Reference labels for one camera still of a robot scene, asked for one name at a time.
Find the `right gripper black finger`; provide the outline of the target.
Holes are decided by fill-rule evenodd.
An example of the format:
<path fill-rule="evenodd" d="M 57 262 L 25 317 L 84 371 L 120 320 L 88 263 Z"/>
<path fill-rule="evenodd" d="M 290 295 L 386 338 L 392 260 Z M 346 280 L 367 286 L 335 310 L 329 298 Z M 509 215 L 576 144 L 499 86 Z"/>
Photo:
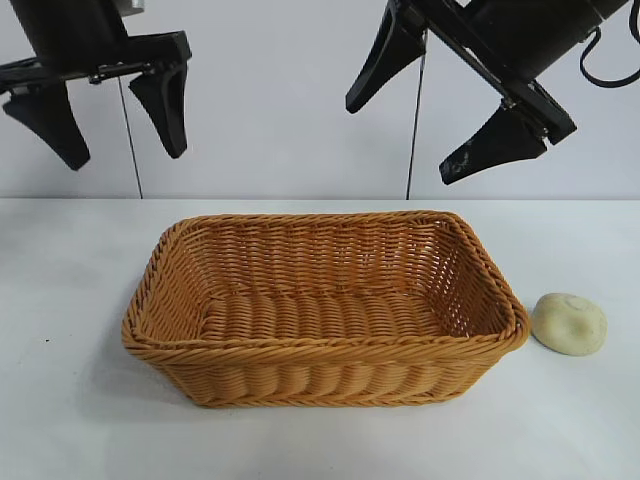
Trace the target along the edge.
<path fill-rule="evenodd" d="M 493 167 L 535 159 L 547 151 L 546 136 L 546 127 L 519 105 L 501 105 L 441 162 L 441 180 L 450 185 Z"/>
<path fill-rule="evenodd" d="M 389 0 L 371 50 L 346 93 L 355 114 L 395 75 L 426 51 L 426 16 L 417 1 Z"/>

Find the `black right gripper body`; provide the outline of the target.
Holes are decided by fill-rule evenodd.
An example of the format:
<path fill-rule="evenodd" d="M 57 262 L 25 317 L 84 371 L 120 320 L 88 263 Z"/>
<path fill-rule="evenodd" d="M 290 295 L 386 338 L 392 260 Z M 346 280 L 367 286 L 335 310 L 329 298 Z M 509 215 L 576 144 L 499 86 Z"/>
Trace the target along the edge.
<path fill-rule="evenodd" d="M 429 30 L 557 144 L 576 130 L 537 78 L 624 1 L 401 1 L 412 32 Z"/>

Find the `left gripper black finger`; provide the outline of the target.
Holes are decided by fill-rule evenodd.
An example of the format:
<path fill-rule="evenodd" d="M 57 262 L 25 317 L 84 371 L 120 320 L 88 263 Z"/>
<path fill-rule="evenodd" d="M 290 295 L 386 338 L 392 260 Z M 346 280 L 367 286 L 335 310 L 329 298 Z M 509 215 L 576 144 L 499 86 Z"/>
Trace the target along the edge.
<path fill-rule="evenodd" d="M 71 170 L 78 171 L 89 161 L 65 83 L 12 89 L 3 110 L 44 141 Z"/>
<path fill-rule="evenodd" d="M 142 74 L 129 84 L 173 159 L 187 149 L 184 107 L 187 72 L 187 64 L 179 64 L 162 72 Z"/>

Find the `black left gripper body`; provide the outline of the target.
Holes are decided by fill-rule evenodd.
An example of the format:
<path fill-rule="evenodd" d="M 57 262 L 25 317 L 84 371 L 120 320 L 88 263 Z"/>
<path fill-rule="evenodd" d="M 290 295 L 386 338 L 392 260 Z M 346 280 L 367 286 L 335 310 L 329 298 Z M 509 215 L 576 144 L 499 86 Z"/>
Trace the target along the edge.
<path fill-rule="evenodd" d="M 192 56 L 183 31 L 129 35 L 113 1 L 13 1 L 11 7 L 34 56 L 1 66 L 3 93 L 86 77 L 99 83 L 165 73 Z"/>

